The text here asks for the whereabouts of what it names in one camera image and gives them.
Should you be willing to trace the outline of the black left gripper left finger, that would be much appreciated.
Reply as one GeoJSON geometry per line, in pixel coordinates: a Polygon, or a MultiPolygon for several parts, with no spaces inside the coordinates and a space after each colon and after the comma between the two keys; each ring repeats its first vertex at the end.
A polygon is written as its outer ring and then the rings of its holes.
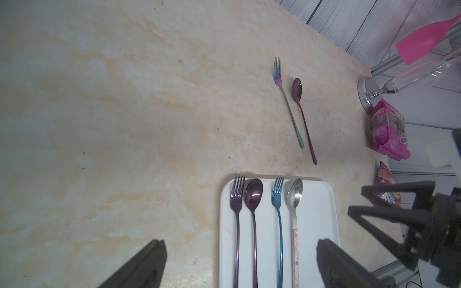
{"type": "Polygon", "coordinates": [[[165,242],[152,240],[99,287],[159,288],[166,261],[165,242]]]}

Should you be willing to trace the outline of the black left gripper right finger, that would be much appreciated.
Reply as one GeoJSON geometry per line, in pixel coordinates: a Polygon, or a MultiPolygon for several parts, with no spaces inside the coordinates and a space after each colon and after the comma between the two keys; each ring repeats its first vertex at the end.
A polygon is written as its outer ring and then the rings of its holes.
{"type": "Polygon", "coordinates": [[[316,261],[326,288],[385,288],[382,281],[329,239],[318,241],[316,261]]]}

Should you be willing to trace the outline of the silver spoon pink handle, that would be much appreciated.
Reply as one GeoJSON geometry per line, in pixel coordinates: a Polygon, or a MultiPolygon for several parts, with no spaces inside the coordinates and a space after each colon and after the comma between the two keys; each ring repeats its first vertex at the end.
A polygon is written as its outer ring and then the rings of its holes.
{"type": "Polygon", "coordinates": [[[288,190],[286,204],[291,214],[291,252],[292,252],[292,286],[300,287],[300,265],[299,265],[299,233],[296,208],[299,205],[303,194],[303,181],[296,179],[288,190]]]}

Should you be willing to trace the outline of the blue fork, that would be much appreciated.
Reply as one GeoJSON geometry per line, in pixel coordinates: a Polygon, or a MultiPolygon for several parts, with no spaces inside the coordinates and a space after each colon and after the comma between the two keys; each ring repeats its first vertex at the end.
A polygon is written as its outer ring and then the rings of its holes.
{"type": "Polygon", "coordinates": [[[273,190],[271,192],[271,203],[275,207],[278,216],[278,223],[279,223],[279,244],[280,244],[280,258],[279,258],[279,273],[277,279],[277,287],[283,287],[283,260],[284,260],[284,252],[283,252],[283,228],[282,228],[282,217],[280,214],[280,208],[282,206],[282,188],[284,177],[277,177],[273,186],[273,190]]]}

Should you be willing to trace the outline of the dark purple spoon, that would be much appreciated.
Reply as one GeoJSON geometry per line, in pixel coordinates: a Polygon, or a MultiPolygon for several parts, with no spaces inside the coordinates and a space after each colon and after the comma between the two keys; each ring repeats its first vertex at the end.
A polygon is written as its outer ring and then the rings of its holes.
{"type": "Polygon", "coordinates": [[[256,209],[261,202],[263,194],[263,184],[258,178],[250,180],[246,187],[244,201],[252,214],[253,222],[253,287],[258,288],[258,249],[257,249],[257,224],[256,209]]]}

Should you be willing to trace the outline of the dark purple fork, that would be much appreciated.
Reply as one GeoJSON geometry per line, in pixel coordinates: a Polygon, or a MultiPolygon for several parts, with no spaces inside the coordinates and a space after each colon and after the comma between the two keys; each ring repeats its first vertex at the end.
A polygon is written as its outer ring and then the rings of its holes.
{"type": "Polygon", "coordinates": [[[239,269],[240,269],[240,212],[243,207],[243,190],[246,177],[237,175],[234,179],[230,194],[230,208],[233,210],[236,218],[236,253],[235,253],[235,271],[234,271],[234,288],[239,287],[239,269]]]}

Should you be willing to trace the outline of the maroon purple spoon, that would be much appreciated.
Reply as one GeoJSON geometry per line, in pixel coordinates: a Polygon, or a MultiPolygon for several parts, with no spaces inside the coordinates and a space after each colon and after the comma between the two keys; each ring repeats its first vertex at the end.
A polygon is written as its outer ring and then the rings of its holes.
{"type": "Polygon", "coordinates": [[[301,115],[302,115],[302,118],[303,118],[303,122],[304,122],[304,128],[305,128],[305,131],[306,131],[306,135],[307,135],[307,140],[308,140],[308,144],[309,144],[309,149],[310,149],[310,153],[311,153],[311,156],[312,156],[312,160],[313,160],[313,163],[315,165],[318,164],[318,161],[317,161],[317,158],[316,158],[316,155],[315,155],[315,151],[313,149],[313,145],[312,145],[312,141],[311,141],[311,138],[310,138],[310,134],[309,134],[309,130],[308,130],[308,127],[307,127],[307,122],[306,122],[306,118],[304,116],[304,111],[303,111],[303,108],[301,106],[301,97],[302,97],[302,82],[299,78],[295,78],[293,83],[292,83],[292,99],[294,100],[294,102],[296,102],[296,104],[298,104],[299,108],[300,108],[300,111],[301,111],[301,115]]]}

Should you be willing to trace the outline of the rainbow iridescent fork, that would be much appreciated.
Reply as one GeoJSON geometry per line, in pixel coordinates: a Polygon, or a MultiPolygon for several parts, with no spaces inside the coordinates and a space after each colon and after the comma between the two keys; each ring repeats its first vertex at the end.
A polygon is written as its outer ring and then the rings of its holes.
{"type": "Polygon", "coordinates": [[[298,126],[296,124],[296,121],[294,119],[293,112],[291,110],[291,107],[288,102],[288,97],[286,95],[285,90],[283,89],[283,80],[282,80],[282,72],[281,72],[281,58],[280,57],[275,57],[274,58],[274,65],[273,65],[273,77],[274,77],[274,82],[275,84],[280,88],[282,91],[282,94],[285,98],[286,105],[288,107],[289,115],[292,121],[292,124],[294,126],[295,134],[297,137],[297,140],[302,148],[305,148],[305,144],[302,140],[301,134],[299,132],[298,126]]]}

